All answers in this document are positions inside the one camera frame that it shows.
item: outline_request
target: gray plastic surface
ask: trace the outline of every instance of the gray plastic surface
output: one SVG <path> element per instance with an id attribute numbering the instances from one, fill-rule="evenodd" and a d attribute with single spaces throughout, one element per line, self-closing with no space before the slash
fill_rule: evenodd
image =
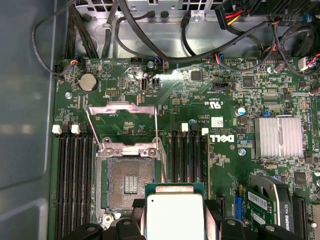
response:
<path id="1" fill-rule="evenodd" d="M 52 105 L 50 75 L 37 62 L 31 30 L 54 11 L 54 0 L 10 0 L 0 9 L 0 239 L 47 238 Z M 50 66 L 54 36 L 65 31 L 65 16 L 42 26 L 37 42 Z"/>

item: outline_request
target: aluminum heatsink fins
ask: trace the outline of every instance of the aluminum heatsink fins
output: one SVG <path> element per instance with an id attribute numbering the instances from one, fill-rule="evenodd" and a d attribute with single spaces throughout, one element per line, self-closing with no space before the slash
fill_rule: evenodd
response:
<path id="1" fill-rule="evenodd" d="M 302 157 L 299 117 L 256 118 L 255 154 L 258 157 Z"/>

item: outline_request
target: blue wire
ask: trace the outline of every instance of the blue wire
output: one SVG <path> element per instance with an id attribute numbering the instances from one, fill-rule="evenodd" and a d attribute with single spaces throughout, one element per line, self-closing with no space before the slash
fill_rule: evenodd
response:
<path id="1" fill-rule="evenodd" d="M 219 57 L 219 62 L 221 63 L 222 62 L 222 59 L 224 58 L 224 55 L 221 54 L 220 57 Z"/>

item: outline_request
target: white connector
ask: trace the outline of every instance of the white connector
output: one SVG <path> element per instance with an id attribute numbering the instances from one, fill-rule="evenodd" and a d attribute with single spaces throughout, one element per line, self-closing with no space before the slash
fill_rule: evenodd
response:
<path id="1" fill-rule="evenodd" d="M 209 128 L 207 128 L 207 127 L 201 128 L 201 135 L 202 136 L 205 136 L 208 133 L 209 133 Z"/>
<path id="2" fill-rule="evenodd" d="M 298 61 L 299 70 L 300 70 L 300 71 L 305 71 L 305 70 L 307 70 L 308 68 L 312 68 L 312 67 L 314 67 L 314 66 L 316 65 L 316 62 L 313 62 L 313 63 L 309 64 L 310 61 L 311 61 L 311 60 L 310 60 L 309 57 L 307 57 L 307 56 L 299 59 L 299 61 Z"/>
<path id="3" fill-rule="evenodd" d="M 188 132 L 189 131 L 189 123 L 183 122 L 181 123 L 181 132 Z"/>
<path id="4" fill-rule="evenodd" d="M 76 134 L 76 135 L 79 135 L 81 133 L 80 127 L 78 124 L 73 124 L 71 126 L 71 133 Z"/>
<path id="5" fill-rule="evenodd" d="M 52 132 L 57 135 L 62 134 L 62 129 L 61 129 L 60 125 L 57 125 L 57 124 L 53 125 Z"/>

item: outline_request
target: metal retention arm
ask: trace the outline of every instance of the metal retention arm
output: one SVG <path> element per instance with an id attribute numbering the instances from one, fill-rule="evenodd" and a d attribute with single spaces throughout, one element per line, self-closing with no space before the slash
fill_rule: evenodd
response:
<path id="1" fill-rule="evenodd" d="M 97 114 L 116 114 L 118 111 L 126 110 L 131 114 L 150 114 L 154 115 L 155 122 L 155 137 L 158 139 L 158 122 L 157 122 L 157 109 L 155 106 L 137 106 L 134 103 L 129 103 L 128 101 L 114 101 L 108 103 L 106 106 L 89 106 L 86 109 L 86 115 L 88 117 L 90 126 L 93 130 L 94 137 L 99 145 L 100 150 L 104 149 L 104 145 L 100 139 L 97 130 L 94 127 L 93 120 L 91 116 Z"/>

